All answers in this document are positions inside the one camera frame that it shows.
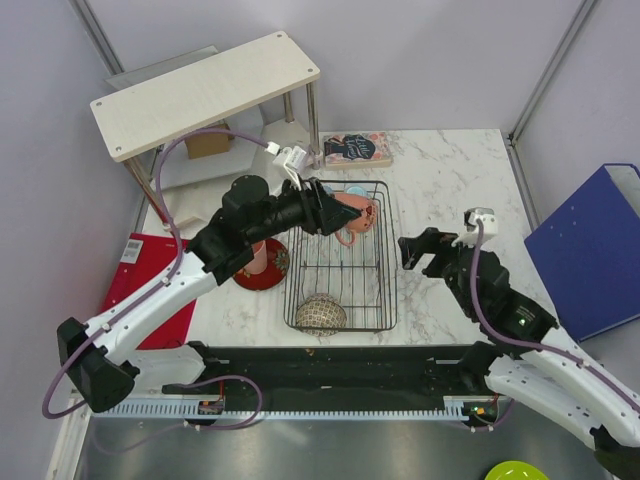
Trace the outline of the pink mug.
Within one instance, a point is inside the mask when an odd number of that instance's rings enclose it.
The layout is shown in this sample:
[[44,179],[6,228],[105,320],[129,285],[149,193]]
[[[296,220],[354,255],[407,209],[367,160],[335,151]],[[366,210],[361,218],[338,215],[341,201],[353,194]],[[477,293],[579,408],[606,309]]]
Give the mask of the pink mug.
[[358,234],[369,232],[375,225],[378,217],[376,203],[369,197],[350,193],[336,193],[334,198],[360,211],[360,217],[348,222],[344,227],[349,233],[348,239],[343,238],[341,231],[335,233],[340,244],[351,247],[355,244]]

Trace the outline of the red floral plate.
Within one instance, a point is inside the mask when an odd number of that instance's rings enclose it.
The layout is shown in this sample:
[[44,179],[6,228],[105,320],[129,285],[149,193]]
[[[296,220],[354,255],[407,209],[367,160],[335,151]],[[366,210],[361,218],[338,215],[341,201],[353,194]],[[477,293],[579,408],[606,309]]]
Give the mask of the red floral plate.
[[269,290],[286,277],[289,271],[289,251],[279,240],[269,238],[266,240],[267,268],[259,275],[249,275],[244,269],[238,271],[233,280],[242,288],[251,291]]

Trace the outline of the pink tumbler cup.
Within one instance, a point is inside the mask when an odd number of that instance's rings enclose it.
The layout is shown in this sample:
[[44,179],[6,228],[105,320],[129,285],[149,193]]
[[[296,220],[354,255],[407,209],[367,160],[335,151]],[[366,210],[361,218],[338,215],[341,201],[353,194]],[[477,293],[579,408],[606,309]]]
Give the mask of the pink tumbler cup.
[[252,245],[253,259],[245,265],[244,271],[249,275],[259,275],[267,268],[266,241],[260,241]]

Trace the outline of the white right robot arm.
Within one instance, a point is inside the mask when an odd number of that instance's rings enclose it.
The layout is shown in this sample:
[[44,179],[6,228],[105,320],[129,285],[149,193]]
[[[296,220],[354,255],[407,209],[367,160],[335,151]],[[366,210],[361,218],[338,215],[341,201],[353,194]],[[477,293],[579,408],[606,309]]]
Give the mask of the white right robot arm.
[[442,280],[488,340],[458,368],[467,392],[487,387],[545,416],[590,448],[618,479],[639,476],[639,395],[587,354],[533,299],[514,290],[499,257],[483,249],[483,226],[466,238],[428,227],[402,237],[402,267],[424,255],[422,273]]

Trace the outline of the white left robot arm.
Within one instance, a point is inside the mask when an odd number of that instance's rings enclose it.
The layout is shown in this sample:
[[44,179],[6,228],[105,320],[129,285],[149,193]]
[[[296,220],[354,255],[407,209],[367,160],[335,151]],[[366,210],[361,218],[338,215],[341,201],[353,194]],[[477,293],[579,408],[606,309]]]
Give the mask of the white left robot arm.
[[206,227],[152,280],[102,314],[57,329],[62,369],[92,411],[107,411],[135,388],[188,384],[208,393],[219,369],[189,346],[138,353],[139,345],[179,310],[250,263],[253,245],[299,227],[331,235],[360,217],[359,209],[328,194],[313,178],[301,188],[286,181],[279,195],[256,175],[237,179]]

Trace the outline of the light blue mug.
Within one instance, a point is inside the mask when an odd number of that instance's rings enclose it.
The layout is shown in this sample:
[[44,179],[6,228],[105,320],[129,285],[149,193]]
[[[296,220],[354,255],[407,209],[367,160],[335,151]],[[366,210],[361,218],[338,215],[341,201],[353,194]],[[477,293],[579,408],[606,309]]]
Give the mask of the light blue mug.
[[358,195],[358,196],[362,196],[365,198],[369,198],[369,192],[362,186],[360,185],[351,185],[348,188],[346,188],[344,190],[345,193],[350,194],[350,195]]

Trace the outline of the floral cover book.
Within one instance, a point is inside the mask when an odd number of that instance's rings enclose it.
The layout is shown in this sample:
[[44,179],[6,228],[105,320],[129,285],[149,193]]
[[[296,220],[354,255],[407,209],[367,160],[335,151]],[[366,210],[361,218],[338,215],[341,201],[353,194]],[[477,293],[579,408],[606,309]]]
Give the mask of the floral cover book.
[[334,134],[323,147],[328,170],[386,168],[394,159],[386,132]]

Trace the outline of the patterned ceramic bowl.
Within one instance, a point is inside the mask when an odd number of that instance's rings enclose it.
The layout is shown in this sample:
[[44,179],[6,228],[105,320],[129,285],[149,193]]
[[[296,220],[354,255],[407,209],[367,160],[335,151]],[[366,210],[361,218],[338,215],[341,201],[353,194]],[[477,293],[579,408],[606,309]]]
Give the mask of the patterned ceramic bowl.
[[346,323],[346,311],[334,297],[325,293],[309,296],[295,315],[295,326],[316,337],[335,335],[346,327]]

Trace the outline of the cardboard box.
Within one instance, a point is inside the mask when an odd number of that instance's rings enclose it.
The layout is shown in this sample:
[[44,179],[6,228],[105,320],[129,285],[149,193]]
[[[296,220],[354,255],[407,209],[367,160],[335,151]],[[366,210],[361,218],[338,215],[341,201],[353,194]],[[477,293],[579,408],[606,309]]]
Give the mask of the cardboard box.
[[226,153],[231,149],[234,136],[220,133],[201,133],[187,138],[184,143],[190,160]]

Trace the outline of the blue binder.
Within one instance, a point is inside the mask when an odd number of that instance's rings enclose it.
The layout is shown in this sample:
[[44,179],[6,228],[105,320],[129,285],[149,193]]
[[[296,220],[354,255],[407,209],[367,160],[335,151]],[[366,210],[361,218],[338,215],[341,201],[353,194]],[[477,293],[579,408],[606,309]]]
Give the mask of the blue binder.
[[583,341],[639,318],[639,169],[596,170],[526,239],[561,324]]

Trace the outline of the red folder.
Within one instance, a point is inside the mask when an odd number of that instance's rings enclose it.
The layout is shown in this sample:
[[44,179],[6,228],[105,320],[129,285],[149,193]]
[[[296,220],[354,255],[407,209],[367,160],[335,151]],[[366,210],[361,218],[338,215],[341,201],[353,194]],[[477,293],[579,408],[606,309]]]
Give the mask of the red folder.
[[[176,257],[173,238],[132,233],[107,291],[101,311],[110,310],[145,283],[167,270]],[[195,301],[175,313],[147,336],[138,350],[175,349],[186,343]]]

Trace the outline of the white wooden shelf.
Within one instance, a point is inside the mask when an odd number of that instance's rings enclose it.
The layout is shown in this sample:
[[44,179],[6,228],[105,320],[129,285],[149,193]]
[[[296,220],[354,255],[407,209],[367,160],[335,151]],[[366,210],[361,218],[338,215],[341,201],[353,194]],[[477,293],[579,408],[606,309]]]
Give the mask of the white wooden shelf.
[[[150,205],[141,218],[146,233],[166,228],[155,182],[139,160],[145,153],[198,128],[224,121],[240,133],[281,146],[297,144],[307,163],[321,167],[316,82],[320,70],[289,35],[278,31],[112,93],[91,110],[112,159],[143,188]],[[282,178],[273,158],[241,138],[224,154],[190,160],[184,145],[156,168],[174,218],[182,225],[205,220],[223,188],[242,173]]]

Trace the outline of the green plate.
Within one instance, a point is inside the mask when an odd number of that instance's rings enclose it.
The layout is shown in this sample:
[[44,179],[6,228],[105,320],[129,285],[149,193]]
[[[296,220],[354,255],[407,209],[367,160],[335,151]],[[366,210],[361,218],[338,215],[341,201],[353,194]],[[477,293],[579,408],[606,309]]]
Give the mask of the green plate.
[[523,461],[509,460],[493,466],[485,480],[549,480],[537,467]]

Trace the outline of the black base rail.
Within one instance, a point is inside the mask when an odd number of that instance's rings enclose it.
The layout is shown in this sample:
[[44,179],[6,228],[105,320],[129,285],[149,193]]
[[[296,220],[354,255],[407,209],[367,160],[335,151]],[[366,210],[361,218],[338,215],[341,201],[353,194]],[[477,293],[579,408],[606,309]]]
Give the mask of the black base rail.
[[468,346],[206,347],[192,394],[489,397]]

